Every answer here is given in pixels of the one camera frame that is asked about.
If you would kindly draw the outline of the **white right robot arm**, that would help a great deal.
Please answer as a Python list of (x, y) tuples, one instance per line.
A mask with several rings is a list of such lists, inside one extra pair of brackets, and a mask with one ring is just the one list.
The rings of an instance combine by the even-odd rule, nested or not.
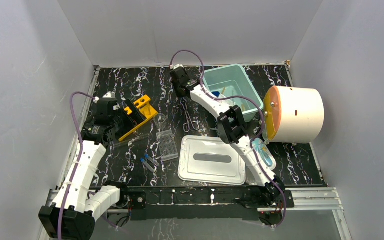
[(203, 85), (202, 80), (192, 80), (183, 65), (170, 65), (169, 68), (171, 83), (177, 97), (190, 98), (217, 119), (221, 140), (241, 156), (257, 185), (266, 189), (261, 194), (262, 202), (268, 207), (275, 207), (281, 203), (286, 210), (285, 186), (253, 147), (255, 139), (250, 138), (246, 132), (241, 108), (237, 105), (229, 105), (230, 97), (216, 97)]

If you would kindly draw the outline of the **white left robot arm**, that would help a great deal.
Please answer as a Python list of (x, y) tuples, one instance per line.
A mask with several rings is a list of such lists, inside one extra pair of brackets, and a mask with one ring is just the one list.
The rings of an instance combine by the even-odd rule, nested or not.
[(98, 165), (114, 142), (119, 142), (150, 121), (156, 110), (150, 98), (142, 96), (135, 102), (126, 100), (123, 107), (107, 93), (94, 99), (95, 112), (85, 120), (74, 161), (64, 183), (49, 206), (42, 206), (38, 217), (50, 238), (59, 240), (89, 240), (96, 221), (117, 207), (143, 209), (146, 194), (130, 190), (126, 183), (108, 180), (90, 194)]

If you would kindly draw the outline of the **metal crucible tongs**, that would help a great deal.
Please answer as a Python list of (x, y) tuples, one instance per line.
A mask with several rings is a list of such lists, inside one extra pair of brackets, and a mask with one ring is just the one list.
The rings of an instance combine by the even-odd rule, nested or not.
[(180, 104), (185, 116), (185, 123), (182, 125), (183, 131), (189, 133), (191, 130), (198, 131), (199, 123), (194, 121), (189, 113), (187, 101), (185, 98), (180, 99)]

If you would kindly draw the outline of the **blue capped test tube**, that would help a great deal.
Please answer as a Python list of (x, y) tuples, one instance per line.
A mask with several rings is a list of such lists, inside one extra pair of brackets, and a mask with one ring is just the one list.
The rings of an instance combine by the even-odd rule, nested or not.
[(211, 94), (214, 95), (216, 98), (218, 98), (221, 95), (219, 91), (212, 91)]

